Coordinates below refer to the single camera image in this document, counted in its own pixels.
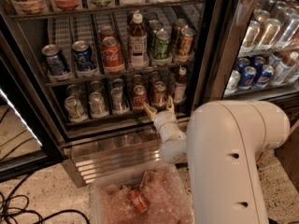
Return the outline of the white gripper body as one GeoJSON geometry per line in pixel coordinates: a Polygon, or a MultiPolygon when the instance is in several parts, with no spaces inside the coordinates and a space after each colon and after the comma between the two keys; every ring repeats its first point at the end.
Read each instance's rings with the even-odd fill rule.
{"type": "Polygon", "coordinates": [[[159,112],[153,123],[163,142],[186,139],[186,134],[179,128],[177,117],[173,112],[159,112]]]}

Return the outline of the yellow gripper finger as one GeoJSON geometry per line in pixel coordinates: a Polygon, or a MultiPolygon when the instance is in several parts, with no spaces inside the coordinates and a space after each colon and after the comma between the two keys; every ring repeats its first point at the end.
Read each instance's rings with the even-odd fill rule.
{"type": "Polygon", "coordinates": [[[167,103],[166,103],[166,110],[169,111],[169,112],[172,112],[172,113],[175,112],[173,98],[172,98],[171,95],[168,96],[167,103]]]}
{"type": "Polygon", "coordinates": [[[154,120],[156,115],[158,114],[157,109],[155,107],[150,106],[147,103],[144,103],[144,110],[146,111],[151,120],[154,120]]]}

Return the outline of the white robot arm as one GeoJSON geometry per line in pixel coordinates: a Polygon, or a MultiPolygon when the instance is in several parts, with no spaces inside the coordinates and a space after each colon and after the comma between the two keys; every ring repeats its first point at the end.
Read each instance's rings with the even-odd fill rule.
{"type": "Polygon", "coordinates": [[[162,139],[163,161],[187,157],[195,224],[269,224],[257,159],[290,135],[285,112],[264,101],[220,100],[192,112],[187,130],[172,102],[144,105],[162,139]]]}

